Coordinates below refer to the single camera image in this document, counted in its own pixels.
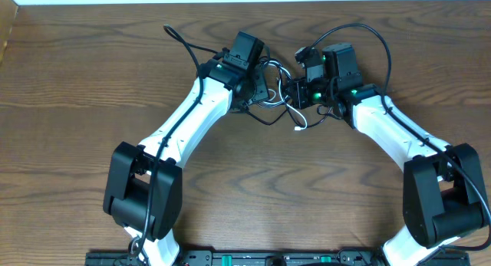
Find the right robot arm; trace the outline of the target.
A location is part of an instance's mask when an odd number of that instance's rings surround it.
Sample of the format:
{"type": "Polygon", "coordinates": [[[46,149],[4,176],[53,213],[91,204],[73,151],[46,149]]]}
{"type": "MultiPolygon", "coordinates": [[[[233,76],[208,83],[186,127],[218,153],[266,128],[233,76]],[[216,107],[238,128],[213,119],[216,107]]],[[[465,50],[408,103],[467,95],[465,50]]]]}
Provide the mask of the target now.
{"type": "Polygon", "coordinates": [[[467,143],[452,146],[396,108],[382,88],[365,84],[349,43],[300,48],[305,76],[285,86],[294,108],[327,107],[371,138],[403,172],[403,228],[386,241],[373,265],[442,265],[444,250],[490,225],[479,156],[467,143]]]}

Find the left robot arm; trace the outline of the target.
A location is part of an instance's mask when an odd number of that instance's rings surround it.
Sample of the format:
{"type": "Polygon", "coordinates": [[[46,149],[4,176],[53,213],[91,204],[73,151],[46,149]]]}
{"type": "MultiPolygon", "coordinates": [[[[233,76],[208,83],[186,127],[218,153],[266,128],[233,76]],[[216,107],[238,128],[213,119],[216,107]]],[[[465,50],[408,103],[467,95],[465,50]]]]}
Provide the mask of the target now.
{"type": "Polygon", "coordinates": [[[210,127],[232,106],[268,98],[263,41],[239,32],[231,49],[196,65],[196,79],[169,119],[136,146],[114,150],[103,210],[131,236],[115,264],[172,265],[180,247],[173,226],[183,204],[183,168],[210,127]]]}

